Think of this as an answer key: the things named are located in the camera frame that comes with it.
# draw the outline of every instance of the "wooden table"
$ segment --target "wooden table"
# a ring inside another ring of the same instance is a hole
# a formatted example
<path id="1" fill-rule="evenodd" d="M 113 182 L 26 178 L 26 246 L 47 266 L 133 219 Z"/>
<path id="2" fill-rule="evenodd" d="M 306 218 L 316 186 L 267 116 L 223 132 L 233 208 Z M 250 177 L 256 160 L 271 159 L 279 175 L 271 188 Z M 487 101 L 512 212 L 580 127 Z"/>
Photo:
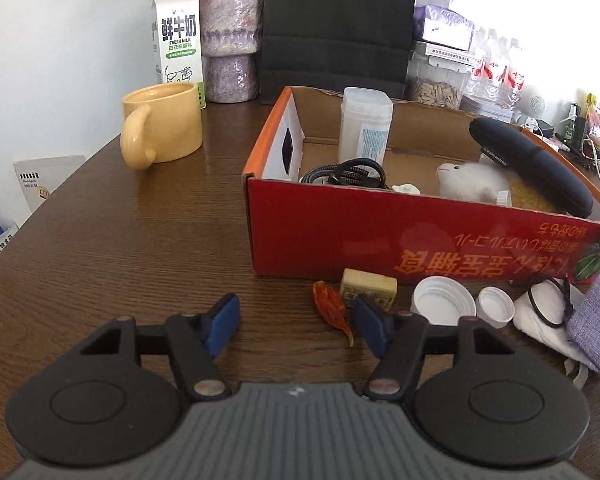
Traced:
<path id="1" fill-rule="evenodd" d="M 19 461 L 3 422 L 11 393 L 96 327 L 119 314 L 160 323 L 200 312 L 226 292 L 242 301 L 240 331 L 218 359 L 239 381 L 351 381 L 376 361 L 348 348 L 312 302 L 311 283 L 251 270 L 240 173 L 267 117 L 254 102 L 210 105 L 202 149 L 146 172 L 127 168 L 118 139 L 87 161 L 23 226 L 0 257 L 0 476 Z M 471 283 L 477 292 L 481 283 Z M 398 304 L 410 303 L 402 287 Z M 563 359 L 509 334 L 545 361 Z M 168 373 L 166 358 L 147 359 Z M 425 376 L 450 366 L 428 359 Z M 575 463 L 600 479 L 600 376 L 584 388 L 592 415 Z"/>

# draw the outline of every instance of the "jar of seeds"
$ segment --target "jar of seeds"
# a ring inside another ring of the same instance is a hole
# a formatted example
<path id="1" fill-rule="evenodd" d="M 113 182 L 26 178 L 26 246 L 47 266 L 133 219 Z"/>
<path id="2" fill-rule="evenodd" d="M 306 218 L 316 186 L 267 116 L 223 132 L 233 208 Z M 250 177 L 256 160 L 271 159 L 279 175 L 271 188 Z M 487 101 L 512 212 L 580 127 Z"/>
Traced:
<path id="1" fill-rule="evenodd" d="M 407 68 L 406 98 L 427 105 L 442 106 L 458 110 L 464 87 L 473 69 L 471 57 L 467 52 L 438 45 L 430 45 L 429 55 L 416 50 L 412 52 L 411 61 Z M 449 57 L 439 57 L 435 54 L 447 54 Z"/>

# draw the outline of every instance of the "blue gripper pad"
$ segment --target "blue gripper pad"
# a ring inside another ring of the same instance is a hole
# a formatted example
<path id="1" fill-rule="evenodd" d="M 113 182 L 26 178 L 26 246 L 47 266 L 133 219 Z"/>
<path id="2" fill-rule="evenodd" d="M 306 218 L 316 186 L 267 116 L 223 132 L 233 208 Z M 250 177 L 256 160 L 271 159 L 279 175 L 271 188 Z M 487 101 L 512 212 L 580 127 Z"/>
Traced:
<path id="1" fill-rule="evenodd" d="M 356 332 L 362 334 L 373 355 L 377 359 L 382 358 L 389 346 L 389 338 L 382 319 L 362 298 L 353 301 L 353 308 L 356 315 Z"/>
<path id="2" fill-rule="evenodd" d="M 240 299 L 235 294 L 227 294 L 222 305 L 211 320 L 211 329 L 205 341 L 206 351 L 212 359 L 222 353 L 240 323 Z"/>

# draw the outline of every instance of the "white cloth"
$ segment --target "white cloth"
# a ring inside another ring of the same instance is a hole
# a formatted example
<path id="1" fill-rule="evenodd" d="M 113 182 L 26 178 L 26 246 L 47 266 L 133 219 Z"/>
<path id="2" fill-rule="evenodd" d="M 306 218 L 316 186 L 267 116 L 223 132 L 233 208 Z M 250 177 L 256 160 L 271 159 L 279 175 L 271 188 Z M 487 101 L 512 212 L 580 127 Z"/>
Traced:
<path id="1" fill-rule="evenodd" d="M 532 286 L 531 294 L 543 316 L 551 322 L 558 323 L 562 320 L 564 316 L 564 299 L 561 291 L 552 282 L 547 281 Z M 584 294 L 571 285 L 571 303 L 575 309 L 580 306 L 583 298 Z M 573 382 L 579 388 L 584 386 L 589 373 L 586 368 L 596 372 L 598 370 L 587 356 L 584 355 L 580 347 L 569 340 L 566 329 L 564 327 L 552 328 L 545 325 L 535 313 L 526 292 L 514 301 L 514 305 L 516 307 L 516 313 L 513 316 L 515 327 L 536 341 L 560 352 L 567 358 L 579 362 L 581 364 L 580 370 Z M 575 368 L 573 363 L 569 362 L 569 359 L 565 361 L 567 374 L 571 373 Z"/>

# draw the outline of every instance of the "dried red pepper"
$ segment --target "dried red pepper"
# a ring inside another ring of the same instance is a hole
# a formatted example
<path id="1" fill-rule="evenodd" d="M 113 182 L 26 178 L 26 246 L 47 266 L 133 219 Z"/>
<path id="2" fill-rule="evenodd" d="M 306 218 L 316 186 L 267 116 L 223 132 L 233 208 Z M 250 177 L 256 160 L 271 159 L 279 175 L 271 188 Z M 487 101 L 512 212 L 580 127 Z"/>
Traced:
<path id="1" fill-rule="evenodd" d="M 347 307 L 333 287 L 324 282 L 314 283 L 315 306 L 322 318 L 334 328 L 339 328 L 349 337 L 349 346 L 353 346 L 353 332 L 347 320 Z"/>

